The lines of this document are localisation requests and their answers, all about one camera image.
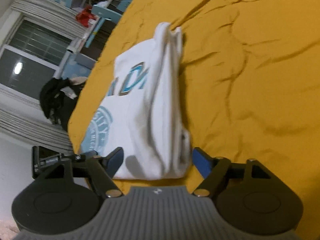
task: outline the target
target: metal screw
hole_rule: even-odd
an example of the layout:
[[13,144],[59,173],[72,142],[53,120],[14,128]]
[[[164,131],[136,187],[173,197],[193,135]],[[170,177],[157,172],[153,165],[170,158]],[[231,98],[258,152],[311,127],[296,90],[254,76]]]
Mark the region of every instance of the metal screw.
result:
[[110,189],[106,192],[107,197],[120,197],[122,192],[118,189]]
[[199,188],[199,189],[196,189],[193,192],[193,194],[196,195],[197,197],[207,197],[210,195],[210,191],[204,188]]

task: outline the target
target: ribbed gray surface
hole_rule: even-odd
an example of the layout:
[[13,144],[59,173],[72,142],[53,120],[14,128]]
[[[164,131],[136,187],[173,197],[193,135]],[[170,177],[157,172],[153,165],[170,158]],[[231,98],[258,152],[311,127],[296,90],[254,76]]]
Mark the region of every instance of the ribbed gray surface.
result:
[[92,221],[72,233],[41,236],[23,231],[15,238],[49,239],[300,240],[294,231],[277,236],[241,232],[220,217],[210,199],[192,196],[185,187],[132,187],[128,195],[106,200]]

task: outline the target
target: bed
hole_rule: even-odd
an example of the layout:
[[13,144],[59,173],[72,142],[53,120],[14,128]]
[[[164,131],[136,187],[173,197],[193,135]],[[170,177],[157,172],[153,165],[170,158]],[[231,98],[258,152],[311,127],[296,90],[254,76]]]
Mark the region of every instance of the bed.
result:
[[[69,121],[78,151],[113,79],[114,59],[153,36],[160,22],[181,26],[180,103],[192,146],[233,162],[257,158],[302,199],[297,228],[320,235],[320,0],[133,0],[105,45]],[[130,186],[202,181],[116,181]]]

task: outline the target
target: gray curtain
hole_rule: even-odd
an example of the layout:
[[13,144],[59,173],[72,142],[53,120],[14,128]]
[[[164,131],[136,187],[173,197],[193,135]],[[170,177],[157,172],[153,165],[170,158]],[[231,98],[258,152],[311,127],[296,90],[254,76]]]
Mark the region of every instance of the gray curtain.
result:
[[61,153],[72,152],[72,145],[65,131],[20,115],[3,104],[0,104],[0,131],[36,146]]
[[76,11],[51,0],[15,0],[11,9],[73,38],[82,38],[86,31],[86,28],[76,21]]

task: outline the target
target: folded white t-shirt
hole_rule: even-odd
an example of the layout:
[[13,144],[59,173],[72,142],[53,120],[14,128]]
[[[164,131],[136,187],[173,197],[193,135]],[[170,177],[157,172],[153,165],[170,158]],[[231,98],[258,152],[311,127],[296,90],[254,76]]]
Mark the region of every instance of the folded white t-shirt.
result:
[[169,26],[160,23],[152,39],[116,58],[115,78],[81,144],[101,156],[122,147],[117,179],[181,178],[190,164],[179,103],[182,34]]

